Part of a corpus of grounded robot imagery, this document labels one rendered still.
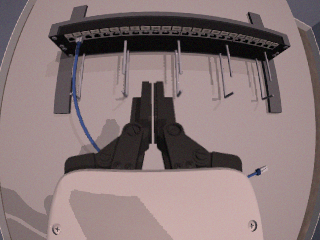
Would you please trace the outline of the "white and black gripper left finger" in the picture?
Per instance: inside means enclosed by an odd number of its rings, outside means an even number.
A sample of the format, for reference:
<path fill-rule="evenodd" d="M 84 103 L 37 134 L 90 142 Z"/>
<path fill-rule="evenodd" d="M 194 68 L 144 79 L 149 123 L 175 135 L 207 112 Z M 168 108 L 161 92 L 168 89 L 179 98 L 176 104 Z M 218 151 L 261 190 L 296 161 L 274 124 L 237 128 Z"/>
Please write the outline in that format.
<path fill-rule="evenodd" d="M 130 123 L 98 153 L 69 157 L 64 174 L 79 169 L 140 170 L 152 144 L 152 83 L 142 81 L 141 97 L 133 97 Z M 137 168 L 136 168 L 137 167 Z"/>

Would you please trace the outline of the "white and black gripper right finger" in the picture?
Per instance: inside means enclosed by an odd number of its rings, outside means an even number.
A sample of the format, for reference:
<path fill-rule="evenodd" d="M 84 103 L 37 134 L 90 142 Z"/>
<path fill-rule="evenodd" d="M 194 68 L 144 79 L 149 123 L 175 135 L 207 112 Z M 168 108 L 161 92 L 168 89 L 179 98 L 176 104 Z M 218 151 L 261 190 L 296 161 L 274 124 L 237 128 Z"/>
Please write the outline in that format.
<path fill-rule="evenodd" d="M 163 81 L 154 83 L 154 144 L 161 151 L 165 169 L 228 167 L 242 172 L 238 156 L 209 152 L 185 134 L 176 122 L 173 98 L 164 97 Z"/>

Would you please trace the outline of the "white ethernet plug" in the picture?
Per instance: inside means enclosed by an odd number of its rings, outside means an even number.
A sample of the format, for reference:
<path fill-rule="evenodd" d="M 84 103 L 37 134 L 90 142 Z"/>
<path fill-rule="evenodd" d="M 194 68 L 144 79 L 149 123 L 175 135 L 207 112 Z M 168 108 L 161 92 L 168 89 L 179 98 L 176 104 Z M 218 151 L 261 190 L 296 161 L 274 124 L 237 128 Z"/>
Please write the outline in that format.
<path fill-rule="evenodd" d="M 261 168 L 256 169 L 255 171 L 257 172 L 257 176 L 261 175 L 262 173 L 266 172 L 268 170 L 267 166 L 263 166 Z"/>

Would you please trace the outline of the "blue patch cord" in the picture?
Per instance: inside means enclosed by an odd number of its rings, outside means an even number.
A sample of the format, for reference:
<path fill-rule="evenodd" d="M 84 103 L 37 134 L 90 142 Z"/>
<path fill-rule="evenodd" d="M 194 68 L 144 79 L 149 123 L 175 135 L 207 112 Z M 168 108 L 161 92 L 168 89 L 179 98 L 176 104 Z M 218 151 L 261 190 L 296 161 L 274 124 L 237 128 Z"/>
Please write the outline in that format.
<path fill-rule="evenodd" d="M 74 67 L 73 67 L 73 77 L 72 77 L 72 91 L 73 91 L 73 99 L 74 99 L 74 105 L 75 105 L 75 109 L 76 109 L 76 112 L 77 112 L 77 115 L 78 115 L 78 118 L 79 118 L 79 121 L 81 123 L 81 126 L 85 132 L 85 134 L 87 135 L 88 139 L 90 140 L 90 142 L 92 143 L 92 145 L 94 146 L 94 148 L 99 151 L 100 149 L 98 148 L 98 146 L 96 145 L 96 143 L 93 141 L 92 137 L 90 136 L 84 122 L 83 122 L 83 119 L 81 117 L 81 114 L 80 114 L 80 111 L 79 111 L 79 107 L 78 107 L 78 103 L 77 103 L 77 97 L 76 97 L 76 85 L 75 85 L 75 82 L 76 82 L 76 69 L 77 69 L 77 61 L 78 61 L 78 55 L 79 55 L 79 52 L 80 50 L 79 49 L 76 49 L 75 51 L 75 60 L 74 60 Z M 254 175 L 256 175 L 257 172 L 253 173 L 253 174 L 250 174 L 248 175 L 247 177 L 250 178 Z"/>

